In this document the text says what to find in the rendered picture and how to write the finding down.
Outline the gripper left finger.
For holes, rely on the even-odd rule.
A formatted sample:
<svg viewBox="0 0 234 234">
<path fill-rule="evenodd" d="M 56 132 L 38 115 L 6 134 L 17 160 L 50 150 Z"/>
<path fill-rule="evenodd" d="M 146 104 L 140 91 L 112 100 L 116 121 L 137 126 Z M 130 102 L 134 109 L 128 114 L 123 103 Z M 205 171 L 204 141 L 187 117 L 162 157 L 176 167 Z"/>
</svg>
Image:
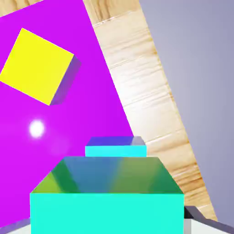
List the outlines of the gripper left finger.
<svg viewBox="0 0 234 234">
<path fill-rule="evenodd" d="M 0 234 L 31 234 L 30 218 L 0 227 Z"/>
</svg>

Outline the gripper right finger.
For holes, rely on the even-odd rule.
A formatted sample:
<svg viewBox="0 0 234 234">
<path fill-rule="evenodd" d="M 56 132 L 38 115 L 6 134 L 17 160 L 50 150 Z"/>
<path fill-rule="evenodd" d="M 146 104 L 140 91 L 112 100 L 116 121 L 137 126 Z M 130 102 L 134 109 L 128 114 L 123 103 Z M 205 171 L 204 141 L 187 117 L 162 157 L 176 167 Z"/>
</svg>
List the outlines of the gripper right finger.
<svg viewBox="0 0 234 234">
<path fill-rule="evenodd" d="M 184 206 L 184 234 L 234 234 L 234 227 L 205 218 L 195 206 Z"/>
</svg>

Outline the small turquoise cube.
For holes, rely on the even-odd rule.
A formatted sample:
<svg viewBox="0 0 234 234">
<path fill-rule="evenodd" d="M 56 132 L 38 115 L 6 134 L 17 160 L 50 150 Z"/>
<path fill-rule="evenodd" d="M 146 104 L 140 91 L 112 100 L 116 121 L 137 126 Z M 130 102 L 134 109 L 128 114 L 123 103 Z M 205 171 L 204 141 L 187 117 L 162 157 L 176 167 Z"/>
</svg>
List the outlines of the small turquoise cube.
<svg viewBox="0 0 234 234">
<path fill-rule="evenodd" d="M 30 193 L 31 234 L 184 234 L 184 194 L 157 157 L 68 156 Z"/>
</svg>

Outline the small cyan cube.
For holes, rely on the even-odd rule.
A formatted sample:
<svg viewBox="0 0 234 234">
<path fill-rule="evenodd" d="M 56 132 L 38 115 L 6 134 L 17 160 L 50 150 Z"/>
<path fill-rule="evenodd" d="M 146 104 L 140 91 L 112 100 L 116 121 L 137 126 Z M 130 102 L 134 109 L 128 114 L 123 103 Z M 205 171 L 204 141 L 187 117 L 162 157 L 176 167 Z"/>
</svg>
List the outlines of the small cyan cube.
<svg viewBox="0 0 234 234">
<path fill-rule="evenodd" d="M 85 156 L 145 157 L 147 146 L 140 136 L 91 137 Z"/>
</svg>

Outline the small yellow cube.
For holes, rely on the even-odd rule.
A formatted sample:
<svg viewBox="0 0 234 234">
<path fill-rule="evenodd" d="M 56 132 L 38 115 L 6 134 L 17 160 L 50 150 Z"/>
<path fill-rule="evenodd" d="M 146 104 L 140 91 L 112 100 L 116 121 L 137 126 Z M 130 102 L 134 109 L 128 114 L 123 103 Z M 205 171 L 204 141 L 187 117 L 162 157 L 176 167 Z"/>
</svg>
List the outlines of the small yellow cube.
<svg viewBox="0 0 234 234">
<path fill-rule="evenodd" d="M 0 82 L 48 105 L 61 104 L 78 73 L 77 57 L 22 28 L 0 73 Z"/>
</svg>

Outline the large magenta box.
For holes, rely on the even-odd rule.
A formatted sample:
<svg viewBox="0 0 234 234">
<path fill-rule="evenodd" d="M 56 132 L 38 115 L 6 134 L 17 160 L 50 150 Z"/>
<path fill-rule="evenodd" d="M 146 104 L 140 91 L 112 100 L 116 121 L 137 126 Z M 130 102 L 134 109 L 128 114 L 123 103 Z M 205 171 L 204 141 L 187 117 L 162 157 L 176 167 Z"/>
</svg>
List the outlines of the large magenta box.
<svg viewBox="0 0 234 234">
<path fill-rule="evenodd" d="M 30 216 L 30 192 L 91 136 L 132 135 L 82 0 L 43 0 L 0 17 L 0 70 L 21 29 L 81 62 L 64 100 L 47 106 L 0 82 L 0 227 Z"/>
</svg>

